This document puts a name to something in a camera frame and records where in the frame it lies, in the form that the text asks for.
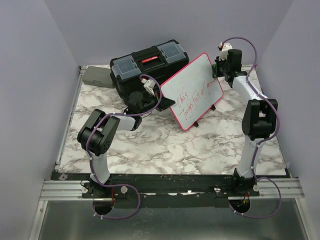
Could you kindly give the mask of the green black whiteboard eraser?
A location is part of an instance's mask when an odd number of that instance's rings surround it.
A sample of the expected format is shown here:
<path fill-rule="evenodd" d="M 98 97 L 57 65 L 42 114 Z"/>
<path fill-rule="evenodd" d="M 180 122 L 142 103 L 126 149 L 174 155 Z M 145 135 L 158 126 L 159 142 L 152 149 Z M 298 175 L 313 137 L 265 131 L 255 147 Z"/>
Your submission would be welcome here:
<path fill-rule="evenodd" d="M 212 77 L 215 79 L 217 77 L 217 65 L 212 65 Z"/>

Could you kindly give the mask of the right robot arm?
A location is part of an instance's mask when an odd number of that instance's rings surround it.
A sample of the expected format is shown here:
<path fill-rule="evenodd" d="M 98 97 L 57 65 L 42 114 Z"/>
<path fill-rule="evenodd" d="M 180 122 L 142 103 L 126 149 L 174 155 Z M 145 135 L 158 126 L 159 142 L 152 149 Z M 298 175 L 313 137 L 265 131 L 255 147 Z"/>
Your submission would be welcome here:
<path fill-rule="evenodd" d="M 226 47 L 220 48 L 221 54 L 212 65 L 213 77 L 224 77 L 228 85 L 235 90 L 246 103 L 241 129 L 245 135 L 242 155 L 234 170 L 230 191 L 241 196 L 248 190 L 248 184 L 257 179 L 257 158 L 264 143 L 276 132 L 278 102 L 263 95 L 250 80 L 250 74 L 242 71 L 242 51 Z"/>

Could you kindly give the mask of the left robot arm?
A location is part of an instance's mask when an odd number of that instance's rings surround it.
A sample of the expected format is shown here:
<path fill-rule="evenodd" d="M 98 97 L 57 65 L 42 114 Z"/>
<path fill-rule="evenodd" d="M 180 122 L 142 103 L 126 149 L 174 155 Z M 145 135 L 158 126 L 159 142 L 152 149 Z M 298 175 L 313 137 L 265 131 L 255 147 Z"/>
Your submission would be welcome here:
<path fill-rule="evenodd" d="M 127 108 L 122 113 L 105 113 L 95 109 L 77 135 L 77 141 L 86 152 L 90 166 L 90 181 L 93 191 L 101 198 L 107 197 L 113 187 L 109 179 L 107 151 L 117 131 L 135 131 L 143 115 L 153 110 L 163 111 L 176 102 L 156 92 L 154 95 L 134 91 L 129 95 Z"/>

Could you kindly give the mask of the pink framed whiteboard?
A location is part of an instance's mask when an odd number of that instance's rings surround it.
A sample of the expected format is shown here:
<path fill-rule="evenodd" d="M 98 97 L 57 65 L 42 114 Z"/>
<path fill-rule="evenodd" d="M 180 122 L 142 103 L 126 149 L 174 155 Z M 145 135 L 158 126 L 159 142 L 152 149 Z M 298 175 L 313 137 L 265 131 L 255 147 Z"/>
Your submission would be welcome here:
<path fill-rule="evenodd" d="M 220 81 L 213 77 L 212 62 L 203 52 L 161 84 L 162 95 L 183 131 L 188 131 L 223 96 Z"/>

